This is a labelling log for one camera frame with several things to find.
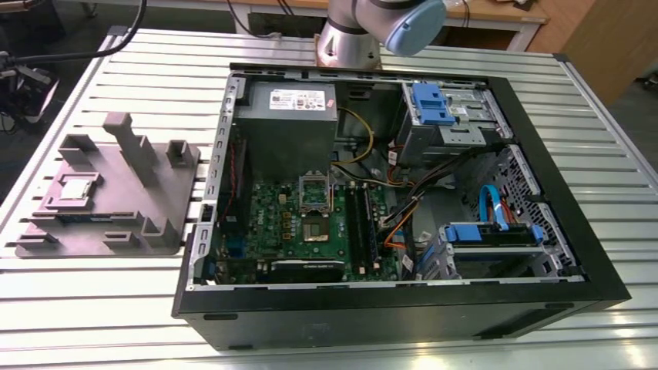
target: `power supply label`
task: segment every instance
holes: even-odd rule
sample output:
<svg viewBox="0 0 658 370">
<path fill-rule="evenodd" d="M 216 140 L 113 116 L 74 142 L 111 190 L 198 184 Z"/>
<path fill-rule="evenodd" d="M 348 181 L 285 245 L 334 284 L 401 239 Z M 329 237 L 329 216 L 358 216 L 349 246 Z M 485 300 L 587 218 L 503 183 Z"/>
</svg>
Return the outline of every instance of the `power supply label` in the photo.
<svg viewBox="0 0 658 370">
<path fill-rule="evenodd" d="M 277 110 L 326 110 L 324 91 L 272 90 L 269 109 Z"/>
</svg>

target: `wooden desk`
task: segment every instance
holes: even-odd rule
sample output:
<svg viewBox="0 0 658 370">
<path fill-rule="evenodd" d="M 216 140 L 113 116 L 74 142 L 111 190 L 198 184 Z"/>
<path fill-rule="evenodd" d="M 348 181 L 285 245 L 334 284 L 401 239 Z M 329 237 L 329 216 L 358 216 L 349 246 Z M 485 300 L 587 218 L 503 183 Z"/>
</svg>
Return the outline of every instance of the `wooden desk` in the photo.
<svg viewBox="0 0 658 370">
<path fill-rule="evenodd" d="M 65 0 L 81 3 L 106 3 L 118 5 L 134 5 L 137 0 Z M 329 0 L 286 0 L 294 15 L 310 17 L 326 17 Z M 246 25 L 250 13 L 282 14 L 276 0 L 232 0 L 234 15 Z M 202 10 L 228 10 L 225 0 L 149 0 L 149 6 L 164 8 L 192 8 Z M 469 0 L 470 18 L 468 28 L 496 29 L 515 32 L 507 50 L 512 52 L 525 51 L 529 41 L 535 37 L 539 26 L 548 21 L 548 16 L 539 6 L 533 6 L 529 12 L 513 8 L 511 3 L 497 3 L 495 0 Z M 462 5 L 448 10 L 445 25 L 462 27 L 465 11 Z M 246 33 L 234 24 L 237 33 Z"/>
</svg>

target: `floor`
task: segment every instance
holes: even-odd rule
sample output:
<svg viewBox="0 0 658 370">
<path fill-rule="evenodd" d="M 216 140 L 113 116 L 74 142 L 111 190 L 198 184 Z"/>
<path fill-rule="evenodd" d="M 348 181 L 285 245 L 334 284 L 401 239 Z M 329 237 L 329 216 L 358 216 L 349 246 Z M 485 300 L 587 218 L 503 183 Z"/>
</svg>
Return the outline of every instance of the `floor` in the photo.
<svg viewBox="0 0 658 370">
<path fill-rule="evenodd" d="M 55 4 L 59 20 L 65 25 L 66 37 L 49 46 L 49 52 L 78 52 L 95 50 L 111 25 L 129 25 L 135 7 L 97 5 L 97 17 L 83 16 L 78 4 Z M 266 34 L 273 31 L 284 35 L 310 37 L 320 32 L 322 19 L 294 17 L 293 22 L 281 15 L 252 15 L 252 31 Z M 198 32 L 234 32 L 228 12 L 202 10 L 147 8 L 141 27 L 147 29 L 176 29 Z M 67 62 L 55 67 L 59 86 L 54 102 L 47 111 L 51 119 L 67 98 L 67 94 L 82 74 L 86 62 Z M 658 168 L 658 92 L 647 92 L 639 84 L 628 87 L 621 98 L 609 107 L 611 114 L 624 128 L 648 162 Z M 0 202 L 2 202 L 22 166 L 26 164 L 39 141 L 38 135 L 18 132 L 13 136 L 0 135 Z"/>
</svg>

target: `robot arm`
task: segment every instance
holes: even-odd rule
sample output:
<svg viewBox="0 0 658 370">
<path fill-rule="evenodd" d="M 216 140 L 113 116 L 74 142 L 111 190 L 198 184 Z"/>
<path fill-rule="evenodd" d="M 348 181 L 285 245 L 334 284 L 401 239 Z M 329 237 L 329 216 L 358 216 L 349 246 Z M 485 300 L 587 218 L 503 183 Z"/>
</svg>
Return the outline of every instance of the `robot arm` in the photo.
<svg viewBox="0 0 658 370">
<path fill-rule="evenodd" d="M 322 66 L 374 68 L 378 43 L 396 56 L 429 44 L 445 21 L 441 0 L 330 0 L 317 42 Z"/>
</svg>

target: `yellow wire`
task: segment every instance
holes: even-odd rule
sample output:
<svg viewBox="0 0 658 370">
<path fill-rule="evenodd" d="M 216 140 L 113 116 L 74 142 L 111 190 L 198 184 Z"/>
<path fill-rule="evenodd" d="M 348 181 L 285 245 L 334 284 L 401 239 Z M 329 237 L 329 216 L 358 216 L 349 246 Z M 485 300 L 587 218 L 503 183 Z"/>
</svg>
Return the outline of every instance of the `yellow wire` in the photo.
<svg viewBox="0 0 658 370">
<path fill-rule="evenodd" d="M 365 128 L 365 131 L 368 131 L 368 136 L 369 136 L 369 142 L 368 142 L 368 148 L 365 149 L 365 151 L 362 152 L 362 154 L 360 154 L 356 158 L 350 159 L 350 160 L 341 160 L 341 161 L 337 161 L 337 162 L 332 162 L 330 164 L 349 164 L 349 163 L 353 163 L 353 162 L 357 162 L 358 160 L 362 160 L 369 152 L 372 151 L 372 146 L 373 146 L 373 131 L 372 129 L 369 128 L 369 125 L 368 123 L 365 122 L 365 120 L 354 113 L 352 112 L 349 109 L 346 108 L 337 108 L 337 110 L 341 110 L 344 111 L 345 113 L 348 113 L 353 118 L 356 118 L 356 120 L 360 122 L 360 124 L 362 125 L 362 127 Z"/>
</svg>

